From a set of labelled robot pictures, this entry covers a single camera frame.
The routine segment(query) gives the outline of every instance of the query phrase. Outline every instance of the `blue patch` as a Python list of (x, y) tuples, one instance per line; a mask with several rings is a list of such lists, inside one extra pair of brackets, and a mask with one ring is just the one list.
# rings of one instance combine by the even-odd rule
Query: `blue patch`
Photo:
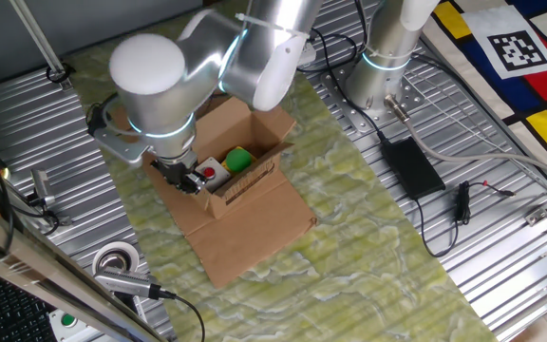
[(547, 0), (510, 0), (508, 5), (514, 5), (520, 14), (527, 18), (547, 11)]
[(516, 111), (527, 112), (540, 105), (537, 95), (523, 82), (522, 77), (502, 80), (476, 40), (462, 45), (465, 57), (479, 71), (487, 82)]

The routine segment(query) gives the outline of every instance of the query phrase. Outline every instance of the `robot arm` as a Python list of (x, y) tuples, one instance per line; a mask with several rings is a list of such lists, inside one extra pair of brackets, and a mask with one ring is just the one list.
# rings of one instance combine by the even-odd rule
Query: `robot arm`
[[(230, 20), (212, 9), (198, 13), (176, 43), (138, 34), (111, 55), (109, 69), (126, 108), (136, 144), (105, 129), (95, 139), (119, 158), (141, 165), (141, 154), (183, 192), (197, 193), (194, 112), (218, 87), (248, 105), (268, 111), (286, 95), (303, 46), (323, 0), (251, 0), (247, 14)], [(386, 110), (396, 96), (410, 55), (438, 0), (386, 0), (371, 19), (368, 51), (344, 88), (360, 107)]]
[[(198, 158), (191, 150), (193, 113), (217, 87), (259, 110), (278, 105), (322, 1), (256, 0), (248, 15), (240, 15), (242, 26), (206, 9), (176, 43), (156, 34), (123, 41), (111, 55), (109, 71), (140, 147), (131, 150), (104, 130), (94, 132), (95, 139), (137, 166), (148, 149), (169, 183), (186, 193), (199, 192), (204, 178), (195, 172)], [(121, 149), (139, 156), (125, 158)]]

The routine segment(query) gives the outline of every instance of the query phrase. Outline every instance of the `green button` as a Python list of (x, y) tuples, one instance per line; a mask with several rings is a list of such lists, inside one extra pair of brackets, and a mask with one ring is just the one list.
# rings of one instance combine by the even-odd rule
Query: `green button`
[(73, 325), (73, 323), (75, 323), (75, 320), (76, 320), (75, 317), (73, 317), (72, 315), (68, 313), (65, 313), (63, 315), (63, 318), (61, 319), (61, 323), (63, 323), (64, 327), (70, 327)]

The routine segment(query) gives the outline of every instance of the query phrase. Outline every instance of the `metal rod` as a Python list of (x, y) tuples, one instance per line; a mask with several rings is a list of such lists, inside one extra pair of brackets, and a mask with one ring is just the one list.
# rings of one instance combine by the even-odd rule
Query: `metal rod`
[(18, 14), (20, 20), (22, 20), (23, 24), (25, 24), (28, 33), (33, 38), (33, 41), (39, 50), (42, 51), (42, 54), (44, 55), (44, 58), (52, 71), (56, 75), (64, 74), (65, 68), (63, 67), (63, 64), (58, 59), (58, 56), (56, 56), (56, 53), (47, 41), (47, 38), (37, 24), (37, 21), (35, 21), (35, 18), (30, 12), (30, 9), (28, 9), (25, 0), (9, 0), (9, 2), (14, 7), (14, 10), (16, 10), (16, 14)]

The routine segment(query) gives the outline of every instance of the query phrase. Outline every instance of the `green object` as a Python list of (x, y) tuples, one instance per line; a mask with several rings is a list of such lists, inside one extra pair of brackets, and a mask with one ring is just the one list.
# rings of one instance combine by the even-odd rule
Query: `green object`
[(243, 148), (237, 148), (227, 154), (227, 167), (233, 172), (242, 172), (251, 165), (251, 154)]
[(68, 314), (68, 313), (65, 313), (63, 315), (63, 318), (61, 319), (61, 323), (63, 323), (63, 326), (65, 327), (70, 327), (73, 325), (73, 323), (75, 323), (75, 317), (73, 317), (72, 315)]

